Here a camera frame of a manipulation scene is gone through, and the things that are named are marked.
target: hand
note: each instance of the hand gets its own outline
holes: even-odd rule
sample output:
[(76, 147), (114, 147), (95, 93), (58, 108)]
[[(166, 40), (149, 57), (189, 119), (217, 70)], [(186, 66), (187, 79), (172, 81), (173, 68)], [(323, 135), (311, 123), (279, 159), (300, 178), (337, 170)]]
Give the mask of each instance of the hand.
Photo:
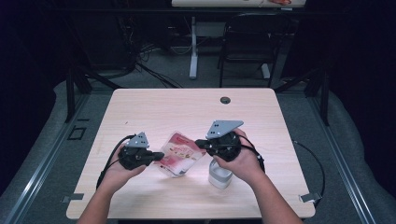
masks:
[[(240, 129), (233, 130), (236, 134), (246, 136), (245, 132)], [(241, 144), (248, 147), (253, 147), (245, 138), (240, 137)], [(243, 148), (239, 155), (233, 161), (225, 161), (218, 156), (213, 156), (221, 168), (233, 172), (234, 175), (244, 180), (248, 184), (257, 175), (262, 175), (264, 172), (259, 165), (256, 155), (249, 149)]]
[(116, 162), (107, 169), (105, 177), (98, 189), (106, 190), (108, 193), (114, 194), (117, 190), (122, 188), (130, 178), (139, 175), (146, 169), (146, 165), (141, 165), (133, 170), (127, 170), (120, 164), (118, 161), (119, 153), (124, 146), (125, 144), (122, 144), (117, 148), (110, 164), (114, 161)]

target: metal bracket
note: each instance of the metal bracket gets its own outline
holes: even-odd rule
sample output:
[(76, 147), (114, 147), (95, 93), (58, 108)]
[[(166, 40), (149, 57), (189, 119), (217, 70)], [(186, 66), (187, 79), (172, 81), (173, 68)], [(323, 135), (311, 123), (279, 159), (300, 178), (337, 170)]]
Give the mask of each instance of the metal bracket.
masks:
[(83, 193), (72, 194), (70, 196), (63, 196), (61, 199), (61, 203), (70, 203), (72, 200), (82, 200), (84, 197)]
[(301, 201), (303, 203), (315, 203), (322, 199), (322, 196), (319, 193), (308, 193), (305, 195), (300, 195)]
[(242, 124), (242, 120), (215, 120), (206, 134), (206, 139), (220, 138)]
[(125, 145), (126, 147), (145, 147), (149, 148), (149, 140), (145, 133), (139, 133)]

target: wrist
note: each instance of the wrist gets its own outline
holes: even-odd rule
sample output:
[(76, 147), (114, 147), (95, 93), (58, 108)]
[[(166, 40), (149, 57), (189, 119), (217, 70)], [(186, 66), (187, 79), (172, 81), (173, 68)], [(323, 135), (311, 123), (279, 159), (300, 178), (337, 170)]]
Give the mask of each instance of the wrist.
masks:
[(101, 185), (95, 193), (102, 195), (102, 197), (107, 197), (111, 199), (116, 191), (112, 190), (111, 188), (107, 188), (106, 185)]
[(251, 188), (255, 189), (256, 187), (268, 180), (269, 178), (267, 174), (263, 171), (260, 171), (250, 175), (249, 179), (247, 179), (246, 182), (250, 185)]

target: black wall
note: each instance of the black wall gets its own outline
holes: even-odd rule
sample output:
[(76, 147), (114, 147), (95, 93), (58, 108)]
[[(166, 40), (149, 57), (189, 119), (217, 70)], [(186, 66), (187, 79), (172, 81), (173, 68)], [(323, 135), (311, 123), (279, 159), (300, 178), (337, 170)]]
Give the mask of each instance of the black wall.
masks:
[(65, 79), (66, 53), (77, 49), (33, 1), (0, 3), (0, 192), (32, 148), (54, 106), (53, 88)]
[[(331, 91), (354, 120), (364, 144), (365, 160), (376, 180), (394, 197), (395, 8), (391, 1), (366, 1), (352, 10), (352, 17), (341, 21), (302, 20), (282, 73), (282, 77), (299, 77), (325, 62), (329, 52), (336, 53), (328, 70)], [(341, 48), (334, 44), (335, 38)]]

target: wooden table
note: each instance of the wooden table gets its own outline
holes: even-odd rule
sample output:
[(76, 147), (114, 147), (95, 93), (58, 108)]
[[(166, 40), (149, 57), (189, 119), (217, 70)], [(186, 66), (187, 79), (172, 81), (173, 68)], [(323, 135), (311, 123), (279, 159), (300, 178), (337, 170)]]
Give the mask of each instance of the wooden table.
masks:
[[(227, 105), (220, 98), (227, 96)], [(271, 89), (134, 89), (116, 90), (110, 100), (75, 193), (69, 218), (79, 218), (95, 192), (100, 172), (114, 146), (126, 135), (145, 132), (149, 150), (160, 151), (169, 136), (181, 132), (205, 138), (213, 120), (240, 119), (240, 128), (265, 158), (266, 173), (299, 217), (312, 217), (308, 193), (276, 95)], [(113, 197), (109, 218), (210, 219), (261, 217), (251, 188), (239, 178), (227, 189), (208, 182), (212, 158), (206, 154), (182, 177), (171, 178), (151, 164)]]

